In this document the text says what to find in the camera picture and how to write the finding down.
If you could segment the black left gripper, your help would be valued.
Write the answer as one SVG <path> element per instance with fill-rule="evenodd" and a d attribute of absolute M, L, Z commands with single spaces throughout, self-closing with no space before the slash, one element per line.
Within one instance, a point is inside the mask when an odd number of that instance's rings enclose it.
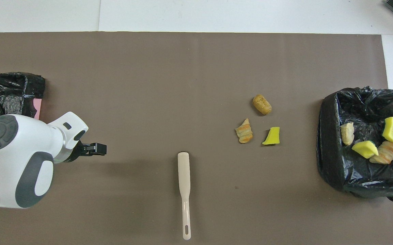
<path fill-rule="evenodd" d="M 78 141 L 72 149 L 70 155 L 66 158 L 66 162 L 72 162 L 86 152 L 87 156 L 104 156 L 107 154 L 107 146 L 101 143 L 82 143 Z"/>

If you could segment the beige hand brush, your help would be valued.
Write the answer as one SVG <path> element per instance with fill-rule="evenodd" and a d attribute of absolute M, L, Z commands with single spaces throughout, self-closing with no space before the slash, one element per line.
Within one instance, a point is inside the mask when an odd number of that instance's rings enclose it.
<path fill-rule="evenodd" d="M 178 177 L 179 191 L 182 200 L 182 228 L 183 239 L 191 239 L 191 222 L 190 222 L 190 155 L 187 152 L 179 152 L 178 160 Z"/>

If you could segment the pointed striped croissant piece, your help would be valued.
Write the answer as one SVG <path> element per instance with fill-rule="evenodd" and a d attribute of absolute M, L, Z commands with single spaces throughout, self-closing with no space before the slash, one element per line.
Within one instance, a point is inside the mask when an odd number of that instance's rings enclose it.
<path fill-rule="evenodd" d="M 235 129 L 239 143 L 248 143 L 253 139 L 253 132 L 250 126 L 249 118 L 246 118 L 242 124 Z"/>

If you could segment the brown oval bread roll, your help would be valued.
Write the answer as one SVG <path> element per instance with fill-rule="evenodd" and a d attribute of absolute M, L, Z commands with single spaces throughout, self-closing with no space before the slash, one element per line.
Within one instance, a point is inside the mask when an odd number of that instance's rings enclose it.
<path fill-rule="evenodd" d="M 258 110 L 262 115 L 268 115 L 272 112 L 271 104 L 261 94 L 257 94 L 256 96 L 254 96 L 254 98 L 252 99 L 252 103 L 256 110 Z"/>

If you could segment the yellow sponge wedge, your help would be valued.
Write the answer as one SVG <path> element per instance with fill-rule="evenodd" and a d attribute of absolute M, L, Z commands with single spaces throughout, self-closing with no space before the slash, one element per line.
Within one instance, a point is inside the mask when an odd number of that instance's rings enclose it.
<path fill-rule="evenodd" d="M 275 145 L 280 143 L 280 127 L 271 127 L 262 145 Z"/>

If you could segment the pale torn bread piece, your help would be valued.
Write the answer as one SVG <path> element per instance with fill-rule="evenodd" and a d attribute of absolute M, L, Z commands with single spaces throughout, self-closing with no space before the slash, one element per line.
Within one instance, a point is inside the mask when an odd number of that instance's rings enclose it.
<path fill-rule="evenodd" d="M 349 146 L 354 141 L 354 123 L 348 122 L 340 126 L 340 135 L 342 143 Z"/>

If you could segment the notched yellow sponge piece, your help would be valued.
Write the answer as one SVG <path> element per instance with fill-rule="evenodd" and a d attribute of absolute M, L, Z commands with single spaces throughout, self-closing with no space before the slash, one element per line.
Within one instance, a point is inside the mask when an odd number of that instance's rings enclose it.
<path fill-rule="evenodd" d="M 351 149 L 365 159 L 380 155 L 377 146 L 372 141 L 362 141 L 355 143 Z"/>

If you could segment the rounded striped croissant piece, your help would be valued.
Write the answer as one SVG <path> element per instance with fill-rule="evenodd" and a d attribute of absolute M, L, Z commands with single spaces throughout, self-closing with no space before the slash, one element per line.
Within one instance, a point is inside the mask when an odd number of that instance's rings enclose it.
<path fill-rule="evenodd" d="M 371 163 L 378 163 L 388 165 L 393 161 L 393 143 L 384 141 L 378 148 L 378 155 L 373 155 L 369 161 Z"/>

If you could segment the blocky yellow sponge piece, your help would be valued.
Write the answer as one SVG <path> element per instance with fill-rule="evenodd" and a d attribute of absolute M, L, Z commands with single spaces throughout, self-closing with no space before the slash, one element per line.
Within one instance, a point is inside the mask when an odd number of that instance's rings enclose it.
<path fill-rule="evenodd" d="M 393 143 L 393 117 L 385 118 L 382 136 L 386 141 Z"/>

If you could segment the black bag lined bin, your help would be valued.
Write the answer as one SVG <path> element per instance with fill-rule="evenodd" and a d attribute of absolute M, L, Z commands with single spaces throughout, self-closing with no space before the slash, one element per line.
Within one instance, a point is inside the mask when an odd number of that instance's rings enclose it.
<path fill-rule="evenodd" d="M 393 201 L 393 160 L 371 163 L 342 141 L 340 127 L 353 123 L 353 143 L 371 141 L 380 146 L 385 119 L 393 117 L 393 90 L 345 88 L 326 96 L 317 126 L 317 169 L 337 191 L 361 198 L 386 197 Z"/>

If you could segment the brown table mat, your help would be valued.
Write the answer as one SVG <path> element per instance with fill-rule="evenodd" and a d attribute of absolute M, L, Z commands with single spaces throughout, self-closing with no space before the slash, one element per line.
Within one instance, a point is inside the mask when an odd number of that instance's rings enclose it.
<path fill-rule="evenodd" d="M 0 33 L 0 72 L 11 71 L 44 77 L 41 119 L 74 112 L 82 141 L 107 154 L 57 164 L 37 205 L 0 208 L 0 245 L 393 244 L 393 202 L 333 189 L 315 155 L 327 95 L 386 87 L 378 35 Z M 280 143 L 262 145 L 271 127 Z"/>

